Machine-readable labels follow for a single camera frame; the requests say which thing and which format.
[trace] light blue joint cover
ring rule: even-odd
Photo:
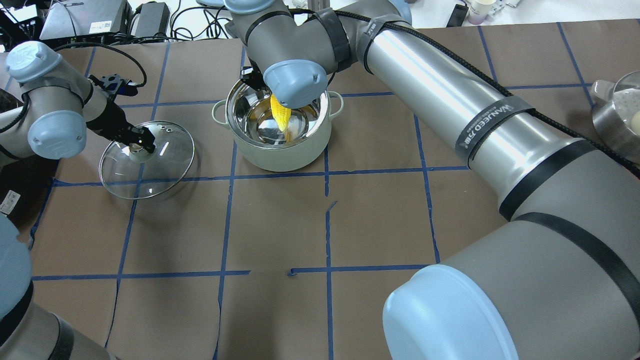
[[[37,41],[16,46],[6,57],[6,69],[19,83],[46,75],[62,61],[62,55]]]
[[[225,6],[232,13],[248,15],[261,12],[275,3],[275,0],[224,0]]]
[[[71,158],[86,145],[86,124],[74,111],[52,111],[31,125],[27,139],[33,152],[43,158]]]
[[[391,293],[382,322],[394,360],[518,360],[491,300],[450,266],[427,266]]]
[[[262,76],[280,103],[290,109],[309,105],[328,86],[324,68],[310,60],[280,61],[267,68]]]
[[[406,20],[409,24],[413,24],[411,17],[411,8],[409,7],[409,4],[407,4],[404,0],[389,0],[389,2],[391,2],[396,7],[398,12],[400,13],[400,16],[404,20]]]
[[[17,238],[18,229],[0,215],[0,319],[18,304],[31,282],[31,256]]]

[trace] white label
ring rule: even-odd
[[[0,212],[9,215],[13,211],[13,208],[15,208],[18,200],[20,200],[20,194],[13,190],[9,190],[4,197],[4,201],[0,204]]]
[[[105,33],[111,29],[113,21],[96,21],[91,23],[89,34]]]

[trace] pot handle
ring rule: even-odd
[[[616,84],[605,81],[605,80],[596,80],[593,85],[591,85],[591,89],[589,89],[589,93],[591,97],[598,105],[604,105],[613,96],[613,87]]]
[[[220,100],[218,102],[216,102],[216,104],[213,106],[213,109],[211,110],[211,117],[213,118],[213,121],[217,122],[218,124],[220,124],[222,127],[225,128],[229,128],[229,123],[227,122],[227,120],[225,119],[224,122],[218,120],[218,118],[216,118],[216,110],[220,107],[220,106],[224,106],[227,103],[226,100]]]
[[[344,109],[344,99],[342,98],[342,95],[335,91],[327,91],[327,93],[329,94],[329,97],[334,97],[340,100],[340,108],[335,113],[329,114],[329,120],[333,120],[336,116],[340,115],[342,109]]]

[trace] white cup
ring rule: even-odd
[[[496,0],[472,0],[467,20],[470,24],[480,25],[486,18]]]

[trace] stainless steel container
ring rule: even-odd
[[[593,125],[607,146],[640,163],[640,71],[617,83],[598,80],[591,87],[596,101]]]
[[[285,133],[279,130],[271,114],[270,97],[268,90],[256,91],[238,81],[227,99],[214,105],[211,116],[231,130],[238,151],[259,168],[286,172],[310,164],[329,142],[332,120],[344,107],[342,96],[337,92],[324,92],[304,108],[292,109],[286,130],[289,139],[285,139]],[[333,113],[330,97],[340,100],[340,108]],[[225,106],[225,121],[216,117],[216,110],[222,106]]]

